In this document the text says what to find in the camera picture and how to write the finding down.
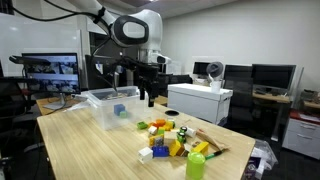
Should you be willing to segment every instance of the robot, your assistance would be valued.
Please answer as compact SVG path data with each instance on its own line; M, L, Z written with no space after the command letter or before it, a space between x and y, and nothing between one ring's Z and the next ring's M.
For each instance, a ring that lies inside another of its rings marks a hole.
M59 7L48 0L47 3L73 12L68 9ZM154 106L154 100L159 95L158 84L158 64L170 63L171 59L163 56L161 51L162 41L162 19L161 16L151 10L143 10L136 14L120 16L117 19L113 17L103 5L97 0L67 0L82 12L73 12L73 15L87 15L102 30L104 30L111 39L120 47L126 48L130 46L139 46L139 60L130 57L122 57L110 66L116 67L121 65L127 69L137 71L139 74L139 90L140 99L144 100L145 91L149 96L149 107ZM19 10L12 7L13 10L21 14ZM22 14L27 18L36 19L28 15Z

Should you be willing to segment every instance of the wooden table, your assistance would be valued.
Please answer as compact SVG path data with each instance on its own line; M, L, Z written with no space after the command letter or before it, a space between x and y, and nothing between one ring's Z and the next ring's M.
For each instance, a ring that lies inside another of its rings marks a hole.
M255 92L252 93L252 97L258 98L258 99L263 99L263 100L276 101L277 103L279 103L279 110L278 110L278 115L277 115L277 119L276 119L276 124L274 126L272 136L271 136L271 140L278 141L279 140L278 135L279 135L279 125L280 125L280 121L281 121L281 115L283 112L284 105L289 104L291 102L290 97L288 97L288 96L273 96L272 94L257 94Z
M316 104L314 102L309 102L309 101L304 101L304 106L310 107L310 108L315 108L315 109L320 109L320 104Z
M166 110L155 104L146 122L167 118ZM148 146L148 132L138 130L137 121L104 131L88 108L39 117L56 179L185 179L186 158L154 158L147 164L140 163L138 151ZM183 113L176 116L176 125L202 128L232 146L206 162L204 179L241 179L254 139Z
M40 112L41 112L41 115L44 116L44 115L47 115L47 114L50 114L52 112L54 112L54 110L51 110L51 109L47 109L47 108L44 108L43 106L49 104L49 103L52 103L52 102L55 102L55 101L59 101L59 98L45 98L45 99L38 99L37 100L37 105L40 109ZM66 110L67 108L69 108L70 106L74 105L74 104L78 104L79 101L77 100L74 100L74 99L70 99L70 97L67 97L67 104L68 106L66 106L65 108L62 108L62 109L59 109L55 112L61 112L61 111L64 111Z
M154 102L160 105L164 105L168 103L168 98L164 96L158 96Z

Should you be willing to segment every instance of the floor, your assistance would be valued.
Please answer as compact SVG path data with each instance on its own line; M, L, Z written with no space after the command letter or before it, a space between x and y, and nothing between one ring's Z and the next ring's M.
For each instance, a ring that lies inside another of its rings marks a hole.
M35 133L36 141L40 138L40 132ZM263 178L265 180L319 180L320 179L320 161L308 158L301 154L281 148L280 142L270 140L268 133L250 132L248 135L267 141L274 151L279 163L275 165L272 171L265 171ZM51 180L54 179L52 171L47 162L47 153L45 148L33 150L28 153L16 153L14 164L12 165L13 180Z

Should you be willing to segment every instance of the drawer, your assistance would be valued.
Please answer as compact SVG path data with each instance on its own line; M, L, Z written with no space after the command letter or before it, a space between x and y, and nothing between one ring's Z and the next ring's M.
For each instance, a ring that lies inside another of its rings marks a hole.
M302 135L316 137L320 139L320 127L316 124L311 124L290 118L288 130L300 133Z
M287 131L282 147L320 159L320 139Z

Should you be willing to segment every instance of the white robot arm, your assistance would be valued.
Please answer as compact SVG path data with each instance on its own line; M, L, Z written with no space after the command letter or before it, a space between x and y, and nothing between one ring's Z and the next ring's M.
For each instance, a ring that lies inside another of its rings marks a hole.
M162 41L161 16L151 10L120 16L115 19L96 0L67 0L81 11L93 14L101 13L97 25L122 47L138 45L139 61L143 63L169 63L170 58L160 54Z

